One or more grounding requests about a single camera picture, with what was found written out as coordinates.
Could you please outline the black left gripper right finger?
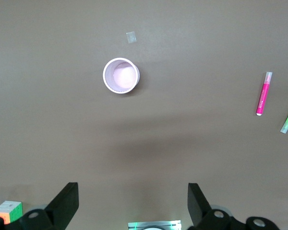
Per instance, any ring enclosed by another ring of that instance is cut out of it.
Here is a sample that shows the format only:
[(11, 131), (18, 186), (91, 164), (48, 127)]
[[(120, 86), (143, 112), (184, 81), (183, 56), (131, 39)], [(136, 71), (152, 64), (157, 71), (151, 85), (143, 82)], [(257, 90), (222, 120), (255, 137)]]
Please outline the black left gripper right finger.
[(219, 208), (211, 208), (197, 183), (188, 184), (188, 211), (193, 223), (190, 230), (278, 229), (274, 222), (263, 217), (249, 217), (242, 223)]

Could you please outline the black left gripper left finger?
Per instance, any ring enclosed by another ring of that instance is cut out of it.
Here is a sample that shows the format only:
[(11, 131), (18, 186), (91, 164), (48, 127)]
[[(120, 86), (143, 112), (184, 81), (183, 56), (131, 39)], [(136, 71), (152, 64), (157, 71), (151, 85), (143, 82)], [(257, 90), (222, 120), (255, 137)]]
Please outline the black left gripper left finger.
[(31, 210), (9, 224), (0, 217), (0, 230), (64, 230), (78, 208), (78, 183), (69, 182), (44, 209)]

